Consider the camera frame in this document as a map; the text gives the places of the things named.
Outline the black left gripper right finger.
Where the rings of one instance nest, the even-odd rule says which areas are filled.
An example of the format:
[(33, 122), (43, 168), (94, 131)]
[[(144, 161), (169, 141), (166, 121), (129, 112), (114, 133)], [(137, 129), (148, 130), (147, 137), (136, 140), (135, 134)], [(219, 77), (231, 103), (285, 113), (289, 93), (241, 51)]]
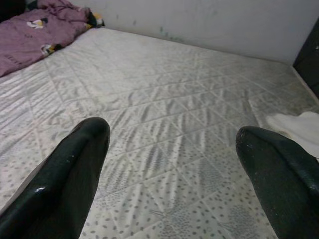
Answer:
[(319, 162), (276, 132), (244, 126), (236, 152), (279, 239), (319, 239)]

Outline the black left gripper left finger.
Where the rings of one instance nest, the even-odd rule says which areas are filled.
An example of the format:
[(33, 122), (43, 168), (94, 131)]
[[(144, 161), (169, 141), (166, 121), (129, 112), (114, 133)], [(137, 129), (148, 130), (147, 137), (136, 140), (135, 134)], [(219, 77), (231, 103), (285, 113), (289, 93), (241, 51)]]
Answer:
[(77, 124), (0, 210), (0, 239), (79, 239), (109, 142), (105, 119)]

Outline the white pillow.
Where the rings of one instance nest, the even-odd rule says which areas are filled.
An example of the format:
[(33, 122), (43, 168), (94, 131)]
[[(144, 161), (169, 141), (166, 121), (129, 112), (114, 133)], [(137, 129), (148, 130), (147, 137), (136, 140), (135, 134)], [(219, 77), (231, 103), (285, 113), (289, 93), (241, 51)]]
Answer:
[(295, 141), (319, 162), (319, 114), (304, 112), (298, 116), (275, 114), (266, 117), (269, 127)]

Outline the dark tufted headboard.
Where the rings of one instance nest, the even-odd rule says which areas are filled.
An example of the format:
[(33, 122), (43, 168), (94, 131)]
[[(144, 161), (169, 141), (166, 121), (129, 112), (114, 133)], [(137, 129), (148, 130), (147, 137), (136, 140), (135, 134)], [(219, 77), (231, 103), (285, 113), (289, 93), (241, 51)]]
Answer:
[(299, 51), (293, 67), (319, 99), (319, 17)]

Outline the white quilted mattress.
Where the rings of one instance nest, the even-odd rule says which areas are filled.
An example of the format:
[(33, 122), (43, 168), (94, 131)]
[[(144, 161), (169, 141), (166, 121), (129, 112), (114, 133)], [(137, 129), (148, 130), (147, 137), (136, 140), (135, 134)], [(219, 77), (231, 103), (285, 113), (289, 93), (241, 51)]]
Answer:
[(288, 65), (106, 28), (0, 78), (0, 208), (77, 125), (111, 138), (81, 239), (278, 239), (235, 152), (266, 116), (319, 112)]

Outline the purple cartoon print blanket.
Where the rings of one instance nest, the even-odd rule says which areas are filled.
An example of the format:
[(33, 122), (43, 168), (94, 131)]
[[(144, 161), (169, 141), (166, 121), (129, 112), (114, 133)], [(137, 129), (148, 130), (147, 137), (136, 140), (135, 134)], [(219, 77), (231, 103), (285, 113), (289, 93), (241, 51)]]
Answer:
[(68, 0), (0, 0), (0, 77), (23, 69), (104, 25)]

